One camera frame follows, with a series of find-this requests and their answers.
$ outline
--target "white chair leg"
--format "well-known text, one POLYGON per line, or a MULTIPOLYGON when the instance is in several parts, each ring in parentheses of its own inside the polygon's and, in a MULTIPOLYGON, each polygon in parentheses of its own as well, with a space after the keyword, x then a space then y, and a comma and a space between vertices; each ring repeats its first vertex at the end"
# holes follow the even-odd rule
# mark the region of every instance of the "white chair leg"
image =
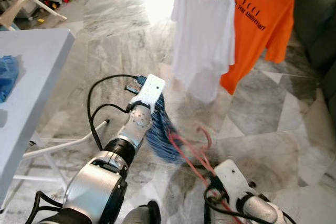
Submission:
MULTIPOLYGON (((44 144, 42 143, 39 135, 37 134, 37 132, 35 131, 33 133, 33 137, 31 138, 33 142, 36 143, 36 145, 39 147, 39 148, 44 148, 44 144)), ((54 171, 54 173, 56 173, 59 178, 60 178, 60 181, 62 183, 62 187, 64 190, 67 189, 67 186, 68 186, 68 183, 67 183, 67 180, 64 178, 62 172, 59 170, 59 168, 57 167, 54 159, 52 158, 51 154, 50 153, 45 153, 43 154, 43 156, 45 157, 45 159, 47 160, 47 162, 49 163, 51 169, 54 171)))
POLYGON ((39 5, 40 7, 42 7, 44 10, 50 12, 52 15, 56 16, 59 18, 60 21, 66 21, 68 18, 58 14, 57 12, 55 12, 53 9, 49 8, 48 6, 46 6, 45 4, 43 4, 42 2, 40 2, 39 0, 32 0, 34 1, 37 5, 39 5))
POLYGON ((0 214, 2 214, 5 211, 5 208, 8 206, 10 201, 9 198, 9 192, 7 192, 4 202, 0 205, 0 214))
MULTIPOLYGON (((108 124, 108 120, 103 121, 101 124, 99 124, 95 128, 96 131, 102 129, 107 124, 108 124)), ((23 155, 22 160, 30 159, 30 158, 34 158, 34 157, 38 157, 38 156, 42 156, 42 155, 44 155, 46 153, 50 154, 52 152, 64 150, 64 149, 69 148, 71 146, 81 144, 81 143, 89 140, 91 137, 92 137, 92 132, 88 133, 85 137, 83 137, 81 139, 77 139, 77 140, 74 140, 74 141, 71 141, 71 142, 55 145, 55 146, 52 146, 52 147, 42 148, 42 149, 39 149, 37 151, 28 152, 28 153, 25 153, 23 155)))

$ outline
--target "floor tile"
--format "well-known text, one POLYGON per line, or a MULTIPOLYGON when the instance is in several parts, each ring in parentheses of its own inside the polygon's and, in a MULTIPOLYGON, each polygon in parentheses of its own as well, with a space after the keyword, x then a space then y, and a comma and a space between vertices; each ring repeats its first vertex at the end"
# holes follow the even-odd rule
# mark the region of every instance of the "floor tile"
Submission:
POLYGON ((273 73, 273 72, 266 72, 263 71, 265 75, 267 75, 269 78, 271 78, 273 81, 275 81, 277 84, 280 83, 282 73, 273 73))
POLYGON ((308 110, 307 103, 287 92, 277 131, 296 130, 303 123, 304 115, 308 110))
POLYGON ((328 187, 315 185, 284 189, 275 193, 272 202, 297 224, 333 223, 336 193, 328 187))
POLYGON ((41 115, 38 131, 46 126, 62 105, 73 104, 74 100, 78 104, 84 104, 86 100, 84 80, 87 53, 88 39, 85 35, 78 35, 41 115))
POLYGON ((67 22, 57 25, 57 28, 68 28, 71 33, 76 37, 77 34, 84 28, 83 21, 78 22, 67 22))
POLYGON ((298 186, 298 146, 291 132, 216 140, 219 162, 234 160, 259 192, 298 186))
POLYGON ((234 124, 234 122, 226 116, 223 122, 223 126, 220 132, 216 136, 218 139, 225 139, 229 137, 240 137, 244 136, 243 132, 234 124))
MULTIPOLYGON (((154 176, 149 182, 136 190, 130 188, 127 191, 119 218, 122 219, 134 207, 154 199, 161 208, 163 223, 180 223, 182 220, 183 223, 192 223, 188 219, 199 210, 194 199, 198 198, 197 201, 201 203, 201 192, 204 190, 202 183, 186 167, 162 164, 156 165, 151 171, 154 176)), ((198 211, 197 216, 198 221, 203 220, 201 211, 198 211)))
POLYGON ((334 161, 336 151, 335 130, 321 90, 294 134, 299 144, 299 176, 315 185, 334 161))
POLYGON ((307 105, 312 105, 316 100, 317 81, 314 78, 286 74, 281 77, 280 86, 307 105))
POLYGON ((276 132, 286 91, 251 71, 238 85, 228 115, 245 135, 276 132))
POLYGON ((284 62, 275 64, 265 60, 266 51, 261 55, 260 59, 254 66, 255 69, 274 72, 286 73, 294 76, 317 77, 318 74, 311 68, 304 53, 304 48, 288 46, 286 51, 286 59, 284 62))
POLYGON ((334 161, 323 175, 320 182, 326 186, 329 186, 333 190, 336 190, 336 162, 334 161))

